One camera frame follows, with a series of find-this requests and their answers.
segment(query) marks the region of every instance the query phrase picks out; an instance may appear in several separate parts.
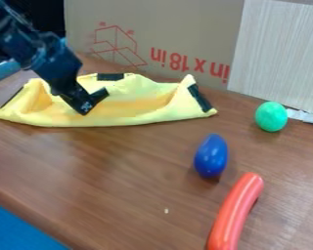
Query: yellow cloth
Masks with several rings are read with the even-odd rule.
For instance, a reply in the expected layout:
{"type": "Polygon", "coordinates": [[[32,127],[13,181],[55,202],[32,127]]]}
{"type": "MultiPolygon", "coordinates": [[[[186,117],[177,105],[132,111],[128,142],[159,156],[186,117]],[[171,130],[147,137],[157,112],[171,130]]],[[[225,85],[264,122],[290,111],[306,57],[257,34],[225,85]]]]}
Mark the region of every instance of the yellow cloth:
{"type": "Polygon", "coordinates": [[[0,118],[42,127],[97,127],[191,119],[217,112],[214,108],[203,112],[191,95],[188,87],[195,84],[192,75],[180,84],[156,83],[138,74],[125,74],[118,81],[98,81],[97,74],[90,74],[77,81],[89,94],[106,87],[110,95],[83,116],[60,97],[52,96],[42,79],[30,79],[0,108],[0,118]]]}

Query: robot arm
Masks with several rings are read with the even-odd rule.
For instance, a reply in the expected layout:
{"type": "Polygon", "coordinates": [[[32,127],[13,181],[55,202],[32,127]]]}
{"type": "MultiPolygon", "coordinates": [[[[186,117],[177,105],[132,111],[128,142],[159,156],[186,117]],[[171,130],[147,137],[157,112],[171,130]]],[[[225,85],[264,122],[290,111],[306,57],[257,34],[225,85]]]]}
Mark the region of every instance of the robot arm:
{"type": "Polygon", "coordinates": [[[109,94],[101,89],[89,95],[76,81],[81,61],[52,32],[38,32],[17,12],[0,0],[0,55],[31,69],[78,113],[87,114],[109,94]]]}

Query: wooden table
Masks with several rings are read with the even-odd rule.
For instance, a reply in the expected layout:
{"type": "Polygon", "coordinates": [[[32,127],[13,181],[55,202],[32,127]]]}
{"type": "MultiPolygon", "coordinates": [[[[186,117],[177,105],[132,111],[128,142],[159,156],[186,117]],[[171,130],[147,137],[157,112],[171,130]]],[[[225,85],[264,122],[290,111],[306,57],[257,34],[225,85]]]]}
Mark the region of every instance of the wooden table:
{"type": "MultiPolygon", "coordinates": [[[[0,105],[33,76],[0,82],[0,105]]],[[[313,249],[313,125],[265,133],[253,124],[259,100],[204,92],[218,115],[113,128],[0,120],[0,204],[74,249],[199,250],[233,183],[252,171],[265,190],[239,249],[313,249]],[[230,149],[219,183],[192,167],[209,133],[230,149]]]]}

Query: blue egg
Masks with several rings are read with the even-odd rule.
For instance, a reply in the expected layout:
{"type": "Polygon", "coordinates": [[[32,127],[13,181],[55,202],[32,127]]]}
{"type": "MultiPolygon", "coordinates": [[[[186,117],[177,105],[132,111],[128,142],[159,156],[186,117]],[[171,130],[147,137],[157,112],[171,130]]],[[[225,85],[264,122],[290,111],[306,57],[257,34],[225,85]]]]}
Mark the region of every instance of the blue egg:
{"type": "Polygon", "coordinates": [[[219,176],[227,164],[228,149],[225,140],[217,135],[209,135],[199,146],[194,166],[202,177],[219,176]]]}

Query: orange toy hot dog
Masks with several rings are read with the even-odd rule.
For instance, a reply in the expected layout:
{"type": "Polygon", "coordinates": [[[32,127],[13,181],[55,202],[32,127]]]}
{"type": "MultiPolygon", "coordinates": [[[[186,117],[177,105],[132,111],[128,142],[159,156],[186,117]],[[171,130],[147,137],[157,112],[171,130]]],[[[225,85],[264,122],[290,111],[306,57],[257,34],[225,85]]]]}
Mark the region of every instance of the orange toy hot dog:
{"type": "Polygon", "coordinates": [[[236,250],[246,217],[263,190],[263,181],[245,173],[233,186],[219,209],[207,241],[207,250],[236,250]]]}

